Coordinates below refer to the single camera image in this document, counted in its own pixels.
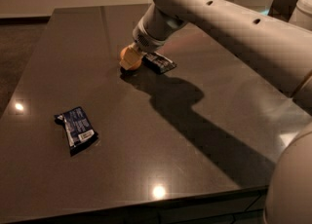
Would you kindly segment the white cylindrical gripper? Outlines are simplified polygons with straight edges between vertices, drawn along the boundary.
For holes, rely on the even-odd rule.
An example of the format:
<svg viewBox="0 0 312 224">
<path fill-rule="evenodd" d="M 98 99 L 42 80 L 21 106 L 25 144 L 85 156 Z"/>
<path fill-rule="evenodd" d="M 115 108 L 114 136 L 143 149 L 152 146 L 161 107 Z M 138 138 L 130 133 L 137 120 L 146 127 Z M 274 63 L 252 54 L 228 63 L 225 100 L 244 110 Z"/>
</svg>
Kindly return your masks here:
<svg viewBox="0 0 312 224">
<path fill-rule="evenodd" d="M 125 70 L 137 70 L 145 53 L 160 49 L 186 22 L 172 18 L 152 4 L 133 31 L 134 42 L 120 52 L 120 66 Z"/>
</svg>

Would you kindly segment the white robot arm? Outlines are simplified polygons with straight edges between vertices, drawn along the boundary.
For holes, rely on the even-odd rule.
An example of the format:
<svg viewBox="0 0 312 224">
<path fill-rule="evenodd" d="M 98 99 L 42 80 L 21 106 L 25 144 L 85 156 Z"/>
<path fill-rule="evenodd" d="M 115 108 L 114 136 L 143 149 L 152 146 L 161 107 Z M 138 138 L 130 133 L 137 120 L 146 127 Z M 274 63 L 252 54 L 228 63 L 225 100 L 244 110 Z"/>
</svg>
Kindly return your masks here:
<svg viewBox="0 0 312 224">
<path fill-rule="evenodd" d="M 120 65 L 137 69 L 187 23 L 214 38 L 304 111 L 312 108 L 312 37 L 307 29 L 224 0 L 153 0 L 121 52 Z M 282 153 L 268 189 L 265 224 L 312 224 L 312 125 Z"/>
</svg>

